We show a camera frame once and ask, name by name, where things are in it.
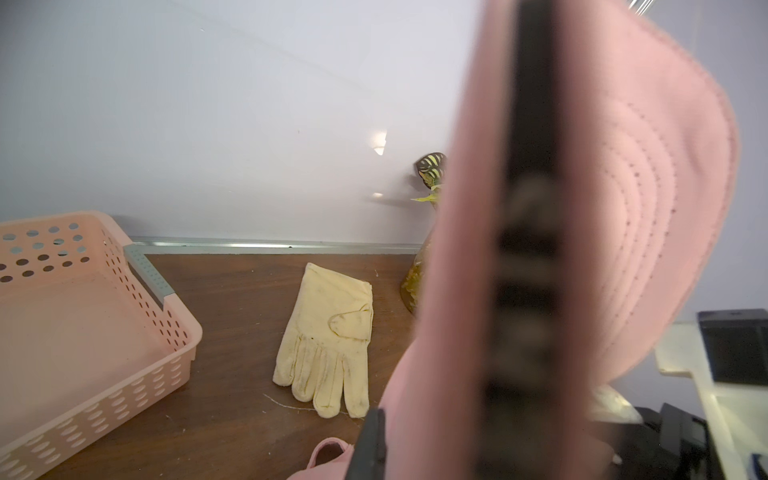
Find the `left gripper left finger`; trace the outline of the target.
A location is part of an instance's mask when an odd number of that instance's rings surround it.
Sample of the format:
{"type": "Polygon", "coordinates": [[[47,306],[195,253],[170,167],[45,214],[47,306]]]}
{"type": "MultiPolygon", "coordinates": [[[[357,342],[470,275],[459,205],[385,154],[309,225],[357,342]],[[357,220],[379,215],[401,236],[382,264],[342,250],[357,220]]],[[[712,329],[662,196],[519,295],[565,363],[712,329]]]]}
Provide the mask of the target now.
{"type": "Polygon", "coordinates": [[[383,480],[387,457],[386,412],[370,410],[360,431],[345,480],[383,480]]]}

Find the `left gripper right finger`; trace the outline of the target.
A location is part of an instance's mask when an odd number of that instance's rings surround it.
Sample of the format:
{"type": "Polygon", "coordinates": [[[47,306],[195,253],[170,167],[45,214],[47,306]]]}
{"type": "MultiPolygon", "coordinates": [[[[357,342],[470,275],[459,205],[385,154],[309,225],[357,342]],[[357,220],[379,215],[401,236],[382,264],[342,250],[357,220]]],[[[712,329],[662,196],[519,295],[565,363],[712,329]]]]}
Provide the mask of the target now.
{"type": "Polygon", "coordinates": [[[479,430],[482,479],[546,479],[552,472],[562,232],[554,17],[552,1],[516,6],[479,430]]]}

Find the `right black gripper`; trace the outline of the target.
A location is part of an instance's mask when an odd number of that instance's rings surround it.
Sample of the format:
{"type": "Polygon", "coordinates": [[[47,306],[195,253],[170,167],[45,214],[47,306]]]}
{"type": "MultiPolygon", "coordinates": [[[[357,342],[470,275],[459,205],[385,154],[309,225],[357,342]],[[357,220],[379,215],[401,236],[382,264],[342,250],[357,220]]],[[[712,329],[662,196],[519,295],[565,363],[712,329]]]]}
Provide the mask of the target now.
{"type": "Polygon", "coordinates": [[[617,458],[609,479],[721,479],[708,422],[670,404],[640,408],[638,423],[599,423],[599,438],[617,458]]]}

